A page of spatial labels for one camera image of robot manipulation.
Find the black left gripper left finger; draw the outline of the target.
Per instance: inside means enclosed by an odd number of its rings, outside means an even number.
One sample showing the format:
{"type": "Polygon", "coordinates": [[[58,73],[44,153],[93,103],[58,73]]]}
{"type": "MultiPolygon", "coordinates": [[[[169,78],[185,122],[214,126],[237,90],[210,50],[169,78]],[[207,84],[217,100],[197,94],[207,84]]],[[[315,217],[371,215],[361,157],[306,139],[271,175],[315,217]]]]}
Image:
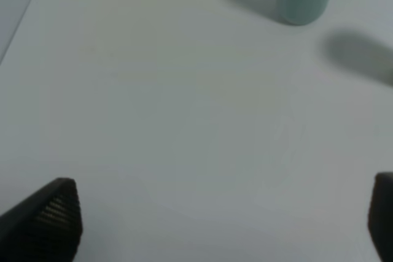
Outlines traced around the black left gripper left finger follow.
{"type": "Polygon", "coordinates": [[[1,215],[1,261],[73,261],[82,233],[76,181],[57,178],[1,215]]]}

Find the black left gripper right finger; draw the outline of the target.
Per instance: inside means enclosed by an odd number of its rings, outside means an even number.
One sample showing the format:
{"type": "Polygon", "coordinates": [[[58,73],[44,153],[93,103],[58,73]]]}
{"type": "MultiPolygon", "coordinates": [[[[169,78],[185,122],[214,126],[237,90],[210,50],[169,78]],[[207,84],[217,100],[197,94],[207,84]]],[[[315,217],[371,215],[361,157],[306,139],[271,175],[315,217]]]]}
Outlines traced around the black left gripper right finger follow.
{"type": "Polygon", "coordinates": [[[381,261],[392,261],[392,173],[375,176],[368,212],[368,230],[381,261]]]}

